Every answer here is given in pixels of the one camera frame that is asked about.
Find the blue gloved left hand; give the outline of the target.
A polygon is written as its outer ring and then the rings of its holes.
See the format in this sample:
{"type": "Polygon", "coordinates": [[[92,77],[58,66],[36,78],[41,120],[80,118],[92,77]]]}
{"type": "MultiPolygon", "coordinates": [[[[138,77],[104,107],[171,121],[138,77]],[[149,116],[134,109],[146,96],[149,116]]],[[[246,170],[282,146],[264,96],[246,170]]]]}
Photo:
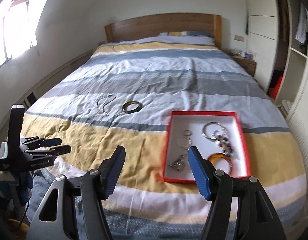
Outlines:
{"type": "Polygon", "coordinates": [[[8,202],[14,201],[17,207],[25,206],[33,189],[33,173],[21,172],[20,174],[0,170],[0,198],[8,202]]]}

